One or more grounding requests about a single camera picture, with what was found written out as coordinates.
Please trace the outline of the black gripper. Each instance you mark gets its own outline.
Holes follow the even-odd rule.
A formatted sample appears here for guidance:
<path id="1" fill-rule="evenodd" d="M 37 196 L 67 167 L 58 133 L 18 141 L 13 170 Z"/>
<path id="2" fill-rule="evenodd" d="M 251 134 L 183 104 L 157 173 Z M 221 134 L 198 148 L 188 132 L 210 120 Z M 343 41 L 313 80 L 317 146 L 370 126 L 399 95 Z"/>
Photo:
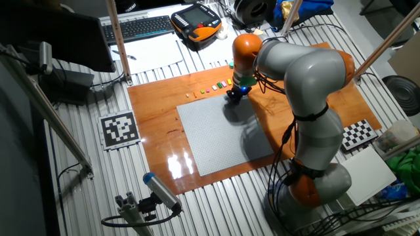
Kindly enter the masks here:
<path id="1" fill-rule="evenodd" d="M 238 86 L 236 84 L 233 84 L 232 88 L 229 91 L 226 92 L 226 95 L 230 100 L 233 99 L 235 104 L 239 104 L 242 96 L 247 96 L 247 94 L 250 91 L 251 91 L 251 87 Z"/>

